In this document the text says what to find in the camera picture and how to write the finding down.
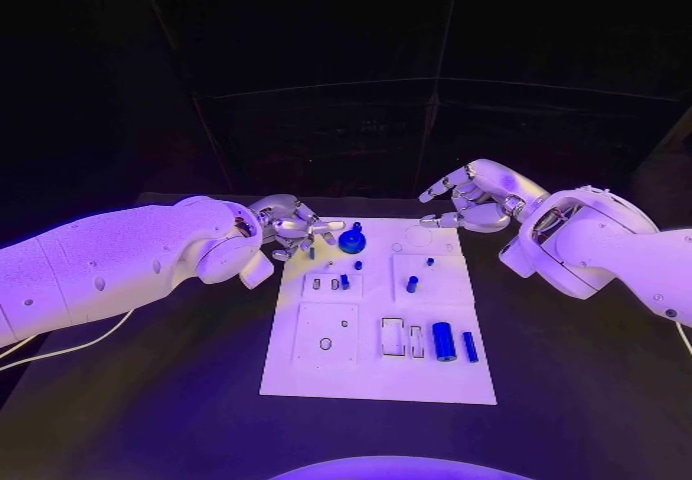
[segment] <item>white rectangular plate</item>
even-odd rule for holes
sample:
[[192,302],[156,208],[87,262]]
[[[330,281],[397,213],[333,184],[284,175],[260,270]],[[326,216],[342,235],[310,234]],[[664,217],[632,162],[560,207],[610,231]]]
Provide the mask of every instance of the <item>white rectangular plate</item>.
[[[414,219],[343,220],[348,228],[361,222],[365,250],[349,255],[319,238],[316,259],[299,252],[286,263],[260,393],[496,405],[456,230],[429,230]],[[433,267],[426,265],[429,256]],[[354,267],[356,260],[362,270]],[[352,290],[333,292],[328,281],[342,273]],[[405,291],[411,275],[421,279],[414,294]],[[404,357],[382,355],[382,318],[404,320]],[[457,360],[449,363],[436,358],[433,324],[440,321],[452,325],[457,349]],[[424,358],[413,358],[411,326],[421,327],[423,338],[414,340],[423,342]],[[478,363],[466,354],[467,331]],[[323,338],[332,341],[328,350]]]

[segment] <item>blue object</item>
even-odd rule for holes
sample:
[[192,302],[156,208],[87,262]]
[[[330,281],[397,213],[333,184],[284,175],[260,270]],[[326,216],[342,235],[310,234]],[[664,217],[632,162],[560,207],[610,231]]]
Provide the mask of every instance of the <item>blue object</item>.
[[473,343],[472,332],[465,332],[466,352],[469,353],[469,361],[476,363],[479,361],[479,354],[476,353],[476,345]]
[[454,349],[452,326],[447,322],[439,322],[433,325],[433,337],[436,339],[437,359],[441,362],[452,362],[457,359],[457,350]]
[[361,231],[362,229],[361,222],[356,222],[354,223],[354,228],[339,235],[339,248],[342,252],[356,254],[364,250],[365,235]]
[[418,277],[408,277],[407,292],[416,293],[417,286],[418,286]]

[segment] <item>white platform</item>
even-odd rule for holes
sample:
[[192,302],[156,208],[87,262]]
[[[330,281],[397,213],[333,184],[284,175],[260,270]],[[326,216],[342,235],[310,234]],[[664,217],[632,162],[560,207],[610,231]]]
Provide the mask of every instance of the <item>white platform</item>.
[[[456,230],[429,230],[418,219],[345,220],[348,228],[355,221],[364,226],[361,254],[343,253],[320,238],[316,259],[300,252],[286,264],[260,393],[496,405]],[[431,267],[429,257],[436,259]],[[364,262],[359,271],[356,260]],[[330,281],[343,273],[351,288],[332,290]],[[405,290],[411,275],[420,278],[414,294]],[[397,322],[388,322],[382,338],[382,318],[404,320],[401,337],[392,337]],[[457,349],[449,363],[436,358],[433,324],[441,321],[452,325]],[[418,338],[413,345],[411,326],[421,327],[424,358],[413,356]],[[469,362],[466,331],[473,333],[478,363]],[[392,351],[404,343],[404,356],[382,355],[384,340]]]

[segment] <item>cable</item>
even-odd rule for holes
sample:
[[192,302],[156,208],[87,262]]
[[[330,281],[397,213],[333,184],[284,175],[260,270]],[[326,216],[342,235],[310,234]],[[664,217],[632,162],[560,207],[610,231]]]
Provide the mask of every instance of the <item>cable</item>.
[[130,318],[130,315],[134,312],[134,308],[126,313],[126,316],[120,320],[120,322],[116,324],[116,326],[91,342],[84,343],[83,345],[78,345],[77,347],[67,348],[65,350],[58,350],[57,352],[52,353],[45,353],[44,355],[36,355],[35,357],[25,358],[25,360],[19,360],[15,363],[10,363],[9,365],[5,365],[0,367],[0,372],[3,370],[8,370],[12,367],[16,367],[18,365],[22,365],[23,363],[34,362],[35,360],[42,360],[44,358],[55,357],[57,355],[62,355],[64,353],[74,352],[75,350],[81,350],[83,348],[91,347],[95,343],[98,343],[117,329],[119,327],[126,323],[126,320]]
[[18,348],[22,348],[35,338],[36,335],[34,337],[25,338],[25,340],[22,340],[9,350],[0,353],[0,358],[6,357]]
[[678,325],[678,332],[681,332],[682,341],[685,342],[685,345],[687,345],[688,350],[689,350],[689,354],[692,355],[692,345],[689,344],[689,338],[685,335],[685,331],[682,330],[681,322],[675,322],[675,324]]

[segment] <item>table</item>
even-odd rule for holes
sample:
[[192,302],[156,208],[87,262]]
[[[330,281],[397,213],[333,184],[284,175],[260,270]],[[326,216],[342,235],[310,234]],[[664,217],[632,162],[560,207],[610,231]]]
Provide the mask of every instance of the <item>table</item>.
[[[145,194],[140,204],[175,195]],[[256,197],[221,197],[250,204]],[[452,203],[303,199],[323,215],[418,217]],[[498,260],[516,232],[460,231],[498,406],[263,397],[280,271],[186,281],[94,347],[32,364],[0,412],[0,477],[266,479],[411,455],[537,479],[689,478],[692,360],[675,324],[617,281],[564,296]],[[51,334],[42,353],[117,319]]]

